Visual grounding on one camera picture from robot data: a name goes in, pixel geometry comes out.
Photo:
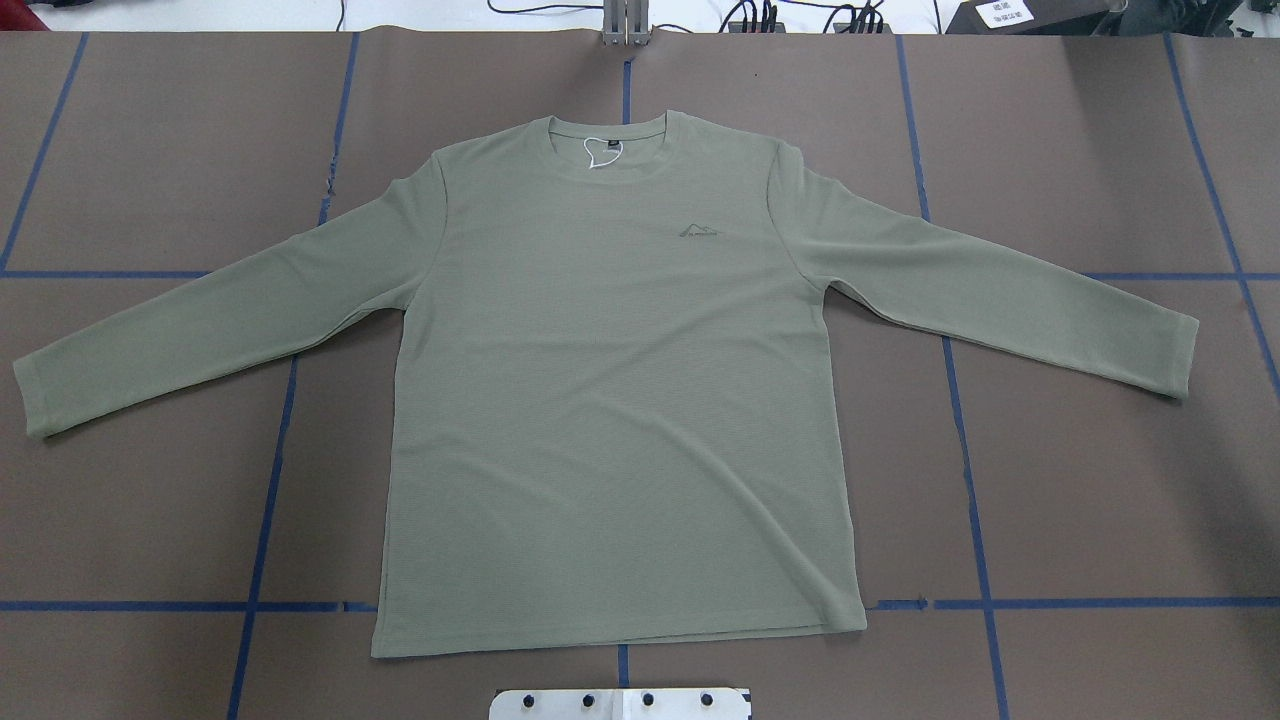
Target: shirt sleeve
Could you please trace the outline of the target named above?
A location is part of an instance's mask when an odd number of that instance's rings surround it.
[[[801,275],[887,320],[1187,397],[1194,318],[858,197],[785,142],[768,208]]]
[[[314,229],[14,361],[27,434],[46,437],[159,395],[319,345],[379,309],[404,309],[444,234],[433,155]]]

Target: mountain logo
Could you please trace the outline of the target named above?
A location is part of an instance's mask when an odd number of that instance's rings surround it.
[[[680,237],[698,237],[704,234],[719,234],[719,231],[710,225],[689,225]]]

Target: white sign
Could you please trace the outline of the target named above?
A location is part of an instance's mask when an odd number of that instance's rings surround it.
[[[974,9],[982,15],[982,22],[987,23],[987,27],[992,29],[1036,19],[1023,0],[998,0],[997,3],[977,5]]]

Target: blue tape line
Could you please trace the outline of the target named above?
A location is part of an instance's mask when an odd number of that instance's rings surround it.
[[[915,106],[911,104],[911,79],[906,67],[906,47],[902,36],[893,36],[897,46],[897,70],[902,81],[902,102],[906,111],[906,131],[911,140],[911,163],[915,165],[915,190],[920,197],[920,218],[932,222],[929,213],[929,196],[924,183],[924,164],[920,160],[920,140],[915,128]],[[942,357],[947,366],[947,386],[951,389],[951,414],[955,419],[956,432],[960,436],[960,451],[964,457],[964,482],[969,491],[969,529],[973,536],[973,555],[978,564],[978,585],[982,589],[983,600],[991,600],[991,583],[987,577],[987,555],[982,542],[982,521],[978,518],[978,493],[973,487],[973,466],[969,462],[969,439],[964,429],[964,411],[960,406],[960,388],[956,382],[955,357],[951,354],[951,338],[942,338]],[[991,656],[991,678],[996,688],[996,707],[1000,711],[1000,720],[1009,720],[1009,697],[1005,692],[1005,667],[1000,660],[1000,638],[996,633],[996,614],[991,610],[983,612],[987,623],[987,652]]]
[[[340,602],[259,602],[256,612],[342,612]]]
[[[160,600],[4,600],[0,612],[243,612],[243,602]]]
[[[342,100],[338,102],[338,122],[333,129],[333,155],[329,156],[329,179],[324,199],[320,200],[320,219],[316,225],[329,222],[329,202],[333,200],[333,181],[338,177],[338,151],[342,149],[342,129],[347,126],[347,102],[351,100],[351,78],[356,74],[356,51],[360,49],[360,33],[351,35],[351,49],[347,51],[347,76],[342,81]]]
[[[289,383],[284,391],[284,410],[280,413],[280,428],[275,436],[275,457],[271,461],[271,482],[266,486],[266,507],[262,510],[262,527],[257,533],[257,552],[253,556],[253,579],[248,587],[248,603],[244,607],[244,626],[241,629],[241,648],[236,659],[236,676],[232,682],[232,697],[227,717],[234,720],[239,714],[241,691],[244,689],[244,669],[248,666],[248,646],[253,639],[253,618],[257,615],[257,598],[262,589],[262,566],[266,564],[266,544],[271,537],[271,519],[275,514],[275,495],[280,487],[280,470],[284,468],[284,436],[289,432],[293,418],[293,396],[298,384],[298,356],[289,361]]]
[[[911,138],[911,163],[915,167],[915,193],[920,199],[920,217],[929,220],[929,196],[924,191],[924,164],[920,161],[920,138],[915,132],[915,108],[911,105],[911,79],[906,72],[906,47],[902,36],[893,36],[897,45],[897,74],[902,81],[902,102],[906,109],[906,133]]]
[[[31,201],[31,193],[36,190],[36,179],[40,178],[40,168],[45,164],[45,155],[49,152],[49,145],[54,140],[54,129],[58,128],[58,120],[63,117],[63,108],[67,106],[67,96],[72,92],[72,81],[76,79],[76,70],[79,69],[79,61],[84,56],[84,45],[88,44],[88,33],[81,33],[79,45],[76,46],[76,56],[72,58],[72,67],[67,70],[67,78],[63,79],[63,91],[58,94],[58,102],[54,105],[54,114],[49,118],[49,127],[45,128],[45,138],[40,142],[40,151],[36,152],[36,161],[31,165],[31,174],[27,176],[27,187],[22,191],[22,200],[18,201],[18,211],[13,215],[13,223],[9,225],[9,236],[5,238],[4,250],[0,250],[0,270],[4,270],[9,265],[9,255],[13,254],[13,246],[18,242],[18,231],[22,228],[22,218],[27,214],[27,204]]]
[[[631,660],[628,657],[630,651],[627,646],[618,646],[618,687],[630,688],[631,687]]]
[[[628,58],[622,63],[622,124],[631,123],[631,63],[635,58]]]
[[[982,519],[978,514],[978,491],[973,483],[973,464],[969,460],[969,438],[964,427],[964,409],[960,405],[960,386],[956,380],[955,355],[951,352],[951,338],[942,338],[942,357],[947,365],[947,387],[951,391],[951,416],[960,436],[960,452],[964,457],[964,484],[969,492],[969,532],[973,536],[973,555],[978,564],[978,589],[982,592],[983,620],[987,625],[987,652],[991,655],[991,675],[996,683],[996,705],[1000,719],[1009,720],[1009,696],[1005,692],[1005,666],[1000,659],[1000,637],[996,633],[996,614],[991,603],[991,578],[987,574],[987,551],[982,539]]]
[[[201,278],[212,270],[0,270],[0,278],[14,279],[184,279]],[[1235,273],[1080,273],[1096,281],[1230,281]],[[1280,281],[1280,273],[1244,273],[1249,281]]]
[[[1213,183],[1213,174],[1208,170],[1208,161],[1204,159],[1204,150],[1201,147],[1199,133],[1196,132],[1196,122],[1192,119],[1192,108],[1187,102],[1187,94],[1183,90],[1181,72],[1178,69],[1178,56],[1174,54],[1174,40],[1165,32],[1165,54],[1169,56],[1169,69],[1174,77],[1174,91],[1178,94],[1178,105],[1183,110],[1183,122],[1187,124],[1187,135],[1192,140],[1192,150],[1196,151],[1196,163],[1199,164],[1201,176],[1204,177],[1204,186],[1208,188],[1208,199],[1213,205],[1213,215],[1217,218],[1217,227],[1222,232],[1226,242],[1226,254],[1231,258],[1231,268],[1235,269],[1236,281],[1240,284],[1240,295],[1244,296],[1244,306],[1249,313],[1249,323],[1253,324],[1253,333],[1258,338],[1262,350],[1262,361],[1266,364],[1267,374],[1271,377],[1271,389],[1280,400],[1280,372],[1276,370],[1275,357],[1271,355],[1271,345],[1262,331],[1262,322],[1258,319],[1258,309],[1253,304],[1253,293],[1249,292],[1249,283],[1244,278],[1244,268],[1240,265],[1240,255],[1235,250],[1235,240],[1231,237],[1231,228],[1226,223],[1226,213],[1222,211],[1222,201],[1217,195],[1217,186]]]
[[[867,610],[874,612],[882,612],[887,610],[925,610],[929,607],[929,601],[925,598],[919,600],[882,600],[876,603],[876,607],[868,607]]]
[[[936,610],[1103,610],[1153,607],[1280,607],[1280,597],[1076,597],[938,600]]]
[[[1082,273],[1096,281],[1235,281],[1235,273]]]
[[[168,279],[200,278],[209,270],[0,270],[0,278],[38,278],[38,279]]]

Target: white floor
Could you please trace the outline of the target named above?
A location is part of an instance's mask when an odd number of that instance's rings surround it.
[[[493,4],[515,9],[552,1],[556,0],[493,0]],[[591,5],[600,0],[562,1]],[[74,8],[31,8],[51,29],[65,31],[332,31],[337,29],[340,5],[342,0],[96,0]],[[716,32],[723,13],[732,5],[732,0],[650,0],[649,20]],[[957,5],[956,0],[938,0],[942,27],[950,23]],[[879,12],[893,32],[937,32],[932,0],[886,0]],[[828,13],[820,8],[780,4],[778,20],[786,23],[787,32],[820,32]],[[1280,18],[1248,10],[1248,0],[1233,19],[1233,27],[1253,31],[1257,37],[1280,37]],[[563,9],[507,15],[492,12],[485,0],[347,0],[342,29],[383,24],[413,29],[599,28],[602,15],[599,10]]]

